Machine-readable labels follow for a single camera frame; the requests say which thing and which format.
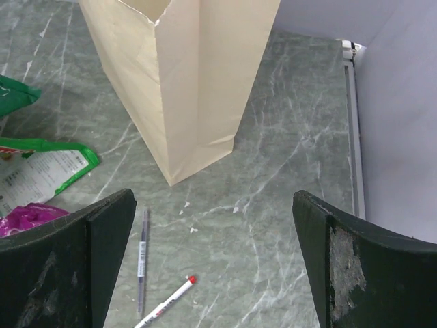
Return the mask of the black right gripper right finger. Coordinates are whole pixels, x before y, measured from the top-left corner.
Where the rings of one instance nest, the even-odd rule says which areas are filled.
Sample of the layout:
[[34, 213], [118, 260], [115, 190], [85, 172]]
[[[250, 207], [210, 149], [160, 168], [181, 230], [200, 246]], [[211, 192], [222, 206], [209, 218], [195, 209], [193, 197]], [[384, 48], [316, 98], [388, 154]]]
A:
[[436, 326], [436, 244], [303, 190], [292, 212], [321, 327]]

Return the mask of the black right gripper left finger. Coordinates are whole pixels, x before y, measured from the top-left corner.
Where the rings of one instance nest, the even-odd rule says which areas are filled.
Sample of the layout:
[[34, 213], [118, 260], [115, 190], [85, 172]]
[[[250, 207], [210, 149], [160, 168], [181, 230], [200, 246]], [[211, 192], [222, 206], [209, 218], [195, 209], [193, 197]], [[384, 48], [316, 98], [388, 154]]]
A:
[[102, 327], [135, 218], [122, 189], [1, 239], [2, 327]]

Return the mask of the dark green crisps bag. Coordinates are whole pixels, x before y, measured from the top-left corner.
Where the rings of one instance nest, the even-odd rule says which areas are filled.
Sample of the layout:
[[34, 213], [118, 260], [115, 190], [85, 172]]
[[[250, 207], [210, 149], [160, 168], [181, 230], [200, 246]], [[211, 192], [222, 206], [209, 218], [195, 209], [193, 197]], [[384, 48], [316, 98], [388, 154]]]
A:
[[37, 101], [42, 91], [1, 75], [0, 114], [7, 116]]

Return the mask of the green Chuba cassava chips bag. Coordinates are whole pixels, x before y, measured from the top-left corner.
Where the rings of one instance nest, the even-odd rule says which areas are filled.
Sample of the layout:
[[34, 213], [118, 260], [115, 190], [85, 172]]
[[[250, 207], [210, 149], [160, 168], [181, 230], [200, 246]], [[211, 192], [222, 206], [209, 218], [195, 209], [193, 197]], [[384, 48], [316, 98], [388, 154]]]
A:
[[1, 216], [45, 203], [100, 164], [80, 143], [1, 138]]

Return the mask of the beige paper bag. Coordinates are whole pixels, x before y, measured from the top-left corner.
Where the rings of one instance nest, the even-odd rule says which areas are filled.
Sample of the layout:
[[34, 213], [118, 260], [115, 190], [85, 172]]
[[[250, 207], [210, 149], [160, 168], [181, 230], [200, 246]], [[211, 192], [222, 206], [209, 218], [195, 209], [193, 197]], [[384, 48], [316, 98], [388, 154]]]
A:
[[234, 148], [278, 1], [81, 1], [103, 70], [165, 180]]

